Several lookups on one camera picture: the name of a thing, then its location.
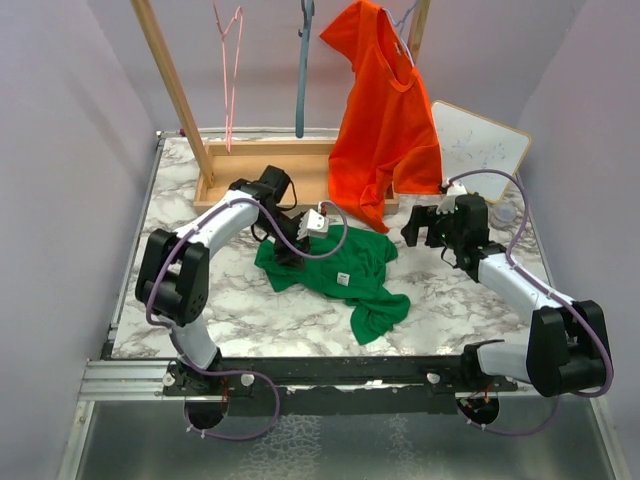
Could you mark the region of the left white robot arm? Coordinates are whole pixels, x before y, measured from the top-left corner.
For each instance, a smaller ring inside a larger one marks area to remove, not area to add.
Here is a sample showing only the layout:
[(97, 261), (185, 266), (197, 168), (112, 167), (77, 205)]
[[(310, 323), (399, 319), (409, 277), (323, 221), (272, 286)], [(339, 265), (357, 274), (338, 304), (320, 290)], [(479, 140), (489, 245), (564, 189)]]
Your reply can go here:
[(186, 382), (199, 394), (214, 392), (221, 380), (215, 365), (220, 349), (202, 315), (213, 256), (239, 232), (258, 226), (274, 238), (270, 246), (279, 265), (304, 267), (304, 259), (288, 248), (310, 249), (308, 239), (297, 238), (302, 216), (290, 217), (279, 205), (291, 187), (288, 174), (268, 166), (256, 181), (233, 182), (221, 201), (190, 223), (175, 231), (157, 229), (148, 237), (135, 297), (151, 324), (170, 331), (179, 359), (189, 365)]

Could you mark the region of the green t shirt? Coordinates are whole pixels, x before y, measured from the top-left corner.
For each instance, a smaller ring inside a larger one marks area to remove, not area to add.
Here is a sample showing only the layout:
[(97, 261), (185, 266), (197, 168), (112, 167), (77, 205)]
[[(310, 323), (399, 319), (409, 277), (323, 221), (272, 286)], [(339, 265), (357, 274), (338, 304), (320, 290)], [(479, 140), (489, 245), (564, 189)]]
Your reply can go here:
[(387, 264), (398, 258), (395, 244), (385, 235), (351, 227), (341, 249), (321, 260), (304, 261), (295, 268), (276, 262), (275, 247), (263, 242), (254, 264), (263, 269), (276, 292), (300, 284), (353, 308), (351, 330), (365, 345), (391, 331), (409, 314), (410, 299), (385, 287)]

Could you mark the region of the blue grey plastic hanger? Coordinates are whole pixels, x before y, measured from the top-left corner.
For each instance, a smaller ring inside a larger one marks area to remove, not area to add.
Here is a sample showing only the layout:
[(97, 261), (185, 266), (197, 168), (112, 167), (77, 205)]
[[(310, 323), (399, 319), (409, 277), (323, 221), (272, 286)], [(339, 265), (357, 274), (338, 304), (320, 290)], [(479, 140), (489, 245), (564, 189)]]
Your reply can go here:
[(298, 30), (298, 36), (300, 38), (300, 55), (295, 109), (295, 136), (298, 139), (304, 137), (305, 131), (305, 94), (312, 20), (315, 15), (315, 2), (313, 0), (302, 0), (301, 12), (302, 27)]

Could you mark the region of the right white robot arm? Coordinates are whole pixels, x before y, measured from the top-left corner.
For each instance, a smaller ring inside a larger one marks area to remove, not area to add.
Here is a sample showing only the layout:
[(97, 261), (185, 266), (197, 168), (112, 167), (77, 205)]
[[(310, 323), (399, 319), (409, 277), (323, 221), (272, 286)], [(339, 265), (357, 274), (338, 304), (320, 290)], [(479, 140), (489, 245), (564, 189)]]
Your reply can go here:
[(414, 206), (401, 230), (408, 246), (416, 245), (420, 230), (427, 232), (426, 246), (452, 251), (455, 268), (529, 323), (524, 344), (487, 340), (465, 346), (459, 378), (467, 389), (481, 391), (498, 376), (528, 383), (544, 397), (596, 396), (610, 387), (613, 366), (602, 308), (552, 290), (491, 240), (482, 197), (461, 195), (447, 211)]

